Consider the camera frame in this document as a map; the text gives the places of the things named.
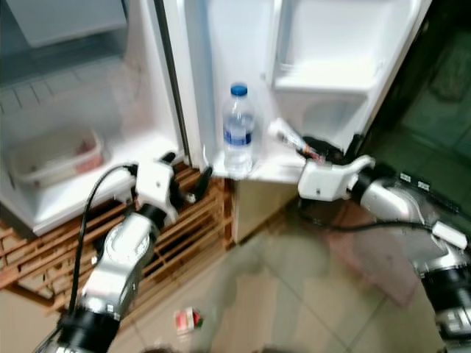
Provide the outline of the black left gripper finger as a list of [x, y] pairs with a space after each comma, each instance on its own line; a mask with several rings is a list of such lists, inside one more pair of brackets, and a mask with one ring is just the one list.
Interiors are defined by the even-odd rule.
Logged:
[[193, 202], [196, 203], [201, 201], [205, 197], [206, 191], [208, 191], [208, 186], [210, 185], [210, 179], [212, 178], [214, 172], [213, 167], [207, 167], [202, 169], [199, 172], [199, 178], [195, 185], [193, 185]]

